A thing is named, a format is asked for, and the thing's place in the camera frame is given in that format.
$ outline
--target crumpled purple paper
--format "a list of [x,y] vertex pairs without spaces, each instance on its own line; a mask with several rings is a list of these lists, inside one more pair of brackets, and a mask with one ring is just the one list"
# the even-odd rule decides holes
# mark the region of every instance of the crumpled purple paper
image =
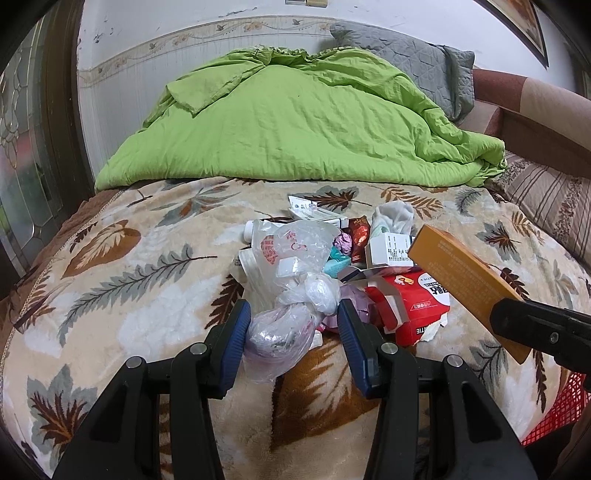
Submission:
[[338,248],[339,252],[342,254],[350,255],[353,242],[351,240],[351,236],[348,233],[342,232],[337,238],[335,238],[333,245]]
[[[350,299],[361,321],[363,323],[369,323],[369,305],[373,302],[363,290],[355,288],[352,285],[342,285],[340,288],[340,298],[341,300]],[[326,328],[336,329],[336,315],[325,317],[322,323]]]

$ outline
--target red foil snack package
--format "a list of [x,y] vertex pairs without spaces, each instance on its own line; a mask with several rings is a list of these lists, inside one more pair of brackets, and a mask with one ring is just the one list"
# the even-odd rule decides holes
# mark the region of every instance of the red foil snack package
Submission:
[[365,291],[375,302],[384,332],[395,332],[399,346],[417,343],[450,308],[447,290],[422,270],[375,278]]
[[365,245],[369,241],[369,222],[363,215],[360,218],[349,219],[349,230],[353,241],[351,263],[365,263]]

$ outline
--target blue gripper pad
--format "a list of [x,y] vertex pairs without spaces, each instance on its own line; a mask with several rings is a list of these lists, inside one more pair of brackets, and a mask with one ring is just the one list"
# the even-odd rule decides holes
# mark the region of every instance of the blue gripper pad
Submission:
[[236,373],[242,359],[246,331],[251,323],[251,306],[246,300],[238,300],[232,309],[230,316],[223,325],[224,331],[220,337],[225,337],[229,330],[226,348],[220,360],[219,388],[226,392],[234,385]]
[[377,354],[383,339],[377,328],[361,322],[353,303],[341,300],[337,311],[340,339],[355,386],[365,398],[382,396],[382,379]]

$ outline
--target gray pillow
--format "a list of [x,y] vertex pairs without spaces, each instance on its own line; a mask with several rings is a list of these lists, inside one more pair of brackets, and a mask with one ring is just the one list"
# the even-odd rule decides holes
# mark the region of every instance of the gray pillow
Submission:
[[398,67],[451,121],[461,120],[474,107],[474,52],[350,22],[331,25],[330,33],[339,47],[364,48]]

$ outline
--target wall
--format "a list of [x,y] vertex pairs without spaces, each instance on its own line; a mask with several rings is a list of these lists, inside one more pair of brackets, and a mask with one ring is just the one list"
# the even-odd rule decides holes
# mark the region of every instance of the wall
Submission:
[[562,34],[538,12],[548,49],[545,69],[529,49],[475,0],[329,0],[327,8],[285,5],[283,0],[93,0],[86,2],[79,39],[79,68],[101,62],[152,38],[219,19],[309,15],[397,30],[425,41],[476,52],[476,64],[536,77],[574,90]]
[[85,3],[78,45],[80,114],[96,176],[133,134],[164,85],[235,48],[265,44],[334,46],[330,18],[397,30],[476,53],[481,68],[532,76],[574,89],[561,34],[540,14],[550,67],[474,0],[329,0],[328,8],[284,0],[93,0]]

